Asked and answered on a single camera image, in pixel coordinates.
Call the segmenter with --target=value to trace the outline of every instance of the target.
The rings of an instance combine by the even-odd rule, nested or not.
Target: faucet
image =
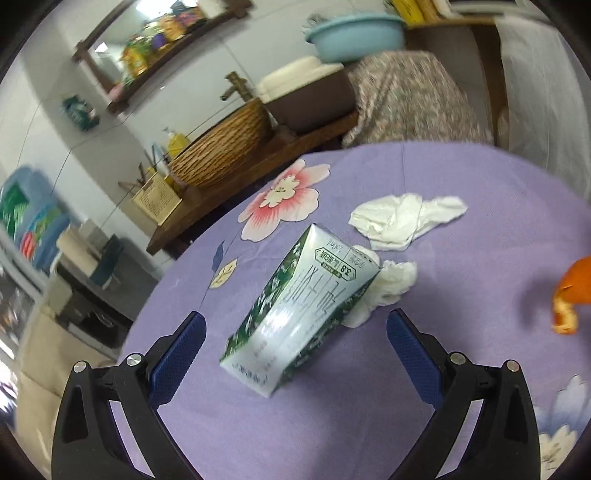
[[[232,86],[220,97],[224,102],[228,100],[235,92],[238,92],[242,97],[242,100],[245,102],[248,102],[254,98],[250,89],[248,88],[248,81],[246,79],[240,78],[240,75],[238,75],[236,72],[228,73],[226,75],[226,80],[230,82]]]

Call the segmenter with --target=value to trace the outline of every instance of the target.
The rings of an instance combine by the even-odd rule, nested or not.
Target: blue plastic basin
[[[306,34],[324,63],[356,61],[375,53],[404,48],[406,23],[397,15],[364,13],[337,17]]]

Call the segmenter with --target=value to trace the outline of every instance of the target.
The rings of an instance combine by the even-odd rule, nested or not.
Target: white lid
[[[267,75],[256,90],[262,102],[269,103],[344,68],[342,63],[323,64],[316,57],[304,57]]]

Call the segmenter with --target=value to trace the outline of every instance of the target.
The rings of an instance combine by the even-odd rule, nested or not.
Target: purple tablecloth
[[[591,209],[584,201],[543,171],[481,145],[381,144],[304,158],[307,166],[330,164],[330,177],[314,186],[319,208],[305,221],[281,222],[258,243],[241,240],[244,223],[237,218],[248,201],[228,213],[168,271],[124,347],[125,354],[145,352],[190,311],[205,316],[202,350],[173,401],[159,409],[202,477],[379,480],[408,453],[432,408],[420,401],[388,343],[388,307],[359,329],[341,327],[269,400],[218,364],[228,336],[309,223],[325,225],[350,244],[368,245],[348,225],[351,211],[405,192],[426,199],[457,195],[469,210],[404,253],[380,252],[383,260],[418,264],[418,283],[398,306],[420,330],[474,363],[518,360],[540,408],[540,430],[552,436],[566,424],[581,433],[589,400],[583,382],[591,378],[591,315],[582,312],[578,335],[558,336],[550,327],[550,305],[557,280],[591,254]],[[208,290],[222,242],[221,266],[235,258],[238,266],[225,285]],[[121,412],[116,416],[123,425]],[[474,421],[472,411],[467,426]],[[148,471],[122,429],[134,463]],[[470,433],[463,432],[463,445],[456,445],[444,470],[457,464]]]

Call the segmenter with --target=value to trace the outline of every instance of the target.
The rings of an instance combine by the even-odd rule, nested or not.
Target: metal screw
[[[452,363],[456,364],[456,365],[463,365],[466,363],[466,357],[463,356],[461,353],[452,353],[449,356],[449,359],[452,361]]]
[[[138,363],[142,361],[142,356],[138,353],[134,353],[133,355],[127,357],[126,361],[130,367],[135,367]]]
[[[518,372],[520,369],[519,364],[515,360],[509,360],[507,362],[507,368],[512,372]]]
[[[78,362],[76,365],[74,365],[74,372],[79,374],[80,372],[84,371],[85,368],[86,362]]]

